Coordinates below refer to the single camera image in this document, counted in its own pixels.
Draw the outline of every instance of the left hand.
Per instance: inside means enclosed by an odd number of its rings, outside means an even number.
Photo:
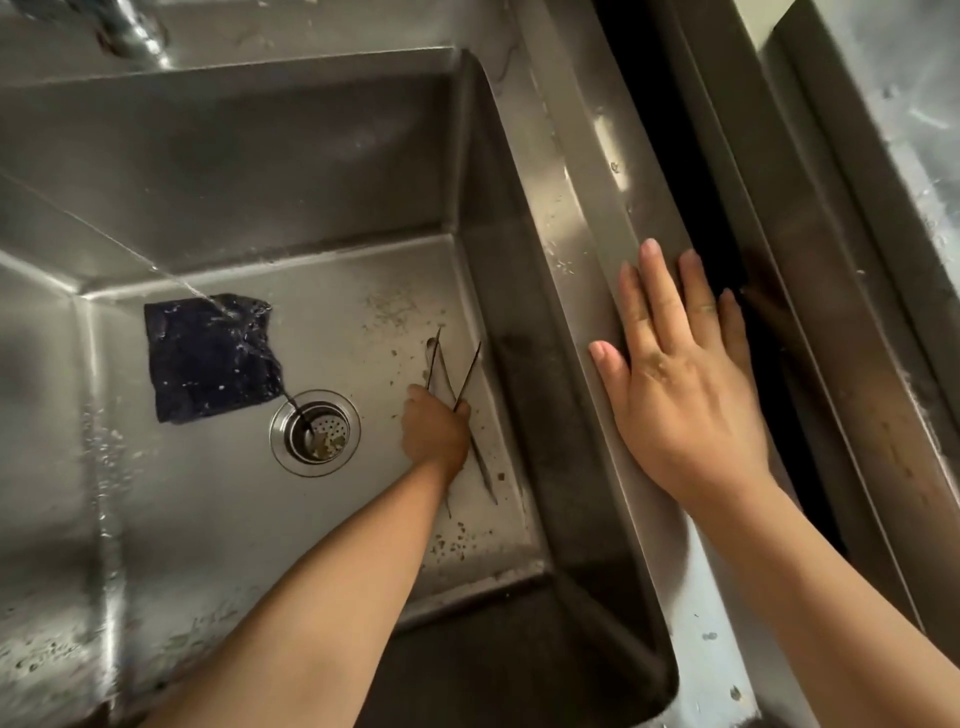
[[[454,412],[418,384],[407,387],[407,396],[410,399],[403,407],[403,451],[415,466],[439,465],[449,483],[467,461],[470,405],[462,401]]]

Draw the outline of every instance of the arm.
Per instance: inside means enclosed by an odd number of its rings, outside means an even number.
[[[681,256],[682,299],[660,247],[620,276],[628,365],[590,351],[617,428],[644,471],[731,565],[826,727],[960,728],[960,670],[823,539],[767,465],[743,317]]]
[[[144,728],[353,725],[467,457],[469,405],[409,394],[410,470],[304,554]]]

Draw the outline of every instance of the fingernail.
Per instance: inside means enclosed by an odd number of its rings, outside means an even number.
[[[640,257],[654,257],[655,255],[659,254],[660,243],[658,243],[652,237],[643,241],[643,245],[640,246]]]

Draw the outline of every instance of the dark blue cloth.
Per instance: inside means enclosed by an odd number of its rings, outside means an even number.
[[[225,293],[146,303],[156,418],[189,423],[279,397],[283,373],[267,341],[269,303]]]

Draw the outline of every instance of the running water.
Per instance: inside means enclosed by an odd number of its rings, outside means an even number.
[[[245,351],[249,353],[254,354],[255,356],[260,356],[262,358],[268,359],[276,365],[277,371],[280,374],[280,392],[283,394],[283,397],[290,403],[290,406],[294,408],[294,412],[297,413],[298,416],[300,416],[300,419],[303,420],[307,424],[307,426],[310,427],[311,430],[313,430],[314,434],[315,435],[318,434],[317,430],[314,428],[314,424],[305,417],[305,415],[303,414],[303,410],[300,409],[300,406],[297,405],[294,399],[290,396],[290,393],[287,392],[287,388],[283,384],[283,368],[280,365],[280,362],[276,360],[276,357],[274,356],[274,354],[269,350],[263,350],[263,349],[260,349],[259,347],[253,347],[247,341],[247,335],[246,335],[247,325],[243,322],[243,317],[239,313],[229,310],[226,306],[224,306],[222,303],[217,301],[212,296],[207,296],[206,293],[204,293],[199,288],[191,284],[188,280],[183,279],[180,276],[175,276],[174,274],[163,270],[162,268],[160,268],[160,266],[156,265],[156,263],[154,263],[144,254],[140,253],[134,248],[131,248],[129,245],[125,245],[124,243],[120,242],[115,237],[113,237],[113,235],[110,235],[108,232],[100,230],[100,228],[96,227],[95,225],[85,220],[84,218],[80,217],[79,215],[71,212],[68,209],[64,209],[63,207],[58,205],[56,202],[51,200],[49,197],[47,197],[45,194],[40,192],[38,189],[35,189],[29,184],[26,184],[24,181],[18,179],[14,175],[11,175],[7,170],[0,169],[0,177],[4,177],[10,182],[13,182],[14,184],[17,184],[23,187],[28,192],[36,195],[40,200],[45,202],[47,205],[49,205],[53,209],[63,213],[64,215],[75,220],[76,222],[80,223],[84,227],[90,228],[92,231],[96,232],[98,235],[101,235],[106,240],[109,240],[111,243],[113,243],[115,246],[120,248],[122,251],[124,251],[128,255],[131,255],[135,260],[142,263],[152,273],[156,273],[159,276],[162,276],[163,278],[169,280],[174,285],[180,288],[183,288],[186,291],[189,291],[191,295],[196,296],[199,299],[203,299],[204,301],[207,301],[208,303],[210,303],[210,305],[212,305],[220,313],[222,313],[228,320],[235,322],[236,331],[239,334],[238,336],[239,343],[237,344],[237,346],[243,348]]]

